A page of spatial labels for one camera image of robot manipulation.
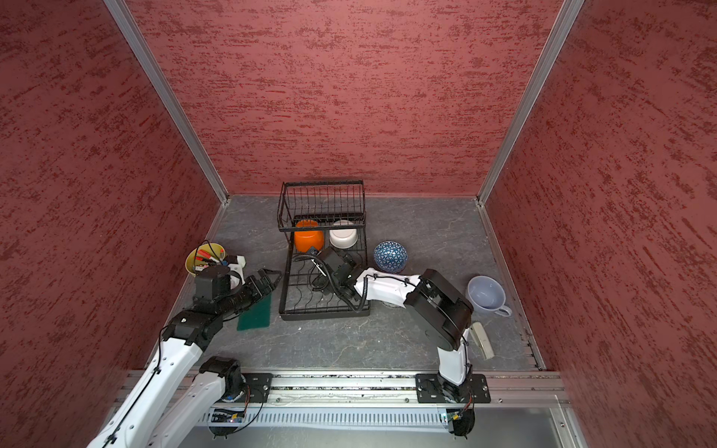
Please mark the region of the white ceramic bowl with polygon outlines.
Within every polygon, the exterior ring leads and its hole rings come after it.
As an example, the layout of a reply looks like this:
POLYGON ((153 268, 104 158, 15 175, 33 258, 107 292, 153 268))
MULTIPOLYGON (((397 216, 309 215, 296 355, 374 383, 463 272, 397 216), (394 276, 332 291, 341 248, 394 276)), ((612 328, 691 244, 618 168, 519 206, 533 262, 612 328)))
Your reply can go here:
POLYGON ((349 249, 359 240, 359 230, 350 220, 337 220, 329 231, 330 244, 334 248, 349 249))

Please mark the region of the orange plastic bowl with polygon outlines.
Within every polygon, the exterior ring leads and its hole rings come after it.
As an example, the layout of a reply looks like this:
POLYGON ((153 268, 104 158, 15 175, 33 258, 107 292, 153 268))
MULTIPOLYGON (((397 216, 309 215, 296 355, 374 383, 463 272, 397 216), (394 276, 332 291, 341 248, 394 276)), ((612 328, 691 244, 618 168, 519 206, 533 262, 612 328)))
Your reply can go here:
POLYGON ((299 253, 307 253, 311 249, 321 251, 324 248, 324 231, 315 220, 301 220, 296 224, 293 233, 294 246, 299 253))

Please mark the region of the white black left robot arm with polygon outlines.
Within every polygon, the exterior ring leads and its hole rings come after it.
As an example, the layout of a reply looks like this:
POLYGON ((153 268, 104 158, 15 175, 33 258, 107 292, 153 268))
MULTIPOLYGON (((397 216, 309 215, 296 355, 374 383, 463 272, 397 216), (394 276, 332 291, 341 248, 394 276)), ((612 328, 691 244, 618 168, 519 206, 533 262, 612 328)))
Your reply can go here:
POLYGON ((281 272, 261 269, 243 276, 237 264, 215 264, 195 276, 192 305, 161 330, 149 366, 129 396, 91 441, 93 447, 177 447, 218 402, 237 404, 246 414, 252 402, 266 401, 232 358, 209 358, 188 390, 173 397, 214 337, 233 318, 268 298, 281 272))

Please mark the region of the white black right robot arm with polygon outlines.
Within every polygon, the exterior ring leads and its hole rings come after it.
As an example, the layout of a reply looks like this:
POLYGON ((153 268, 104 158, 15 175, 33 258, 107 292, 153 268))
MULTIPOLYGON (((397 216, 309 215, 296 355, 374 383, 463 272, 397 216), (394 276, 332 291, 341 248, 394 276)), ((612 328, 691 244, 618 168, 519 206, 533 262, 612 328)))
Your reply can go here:
POLYGON ((444 399, 472 403, 467 333, 474 307, 445 277, 432 269, 416 276, 384 273, 365 268, 347 252, 333 248, 304 257, 317 269, 311 288, 332 293, 352 312, 362 312, 369 302, 406 310, 437 348, 437 381, 444 399))

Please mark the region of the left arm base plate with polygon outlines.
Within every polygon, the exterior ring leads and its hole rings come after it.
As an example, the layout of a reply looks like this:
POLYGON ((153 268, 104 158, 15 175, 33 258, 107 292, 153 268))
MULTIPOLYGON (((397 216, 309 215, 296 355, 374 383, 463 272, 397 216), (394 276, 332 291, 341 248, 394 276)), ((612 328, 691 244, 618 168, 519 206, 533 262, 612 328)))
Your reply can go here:
POLYGON ((225 389, 218 404, 266 403, 274 375, 272 373, 232 373, 224 377, 225 389))

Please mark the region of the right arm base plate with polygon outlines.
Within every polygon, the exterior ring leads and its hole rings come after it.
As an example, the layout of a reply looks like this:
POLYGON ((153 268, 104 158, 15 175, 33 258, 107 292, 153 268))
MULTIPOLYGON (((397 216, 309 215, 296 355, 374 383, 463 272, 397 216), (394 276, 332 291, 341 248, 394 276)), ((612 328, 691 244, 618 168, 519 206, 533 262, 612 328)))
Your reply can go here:
POLYGON ((472 373, 458 386, 440 377, 438 373, 418 373, 415 379, 419 403, 491 403, 487 377, 483 374, 472 373))

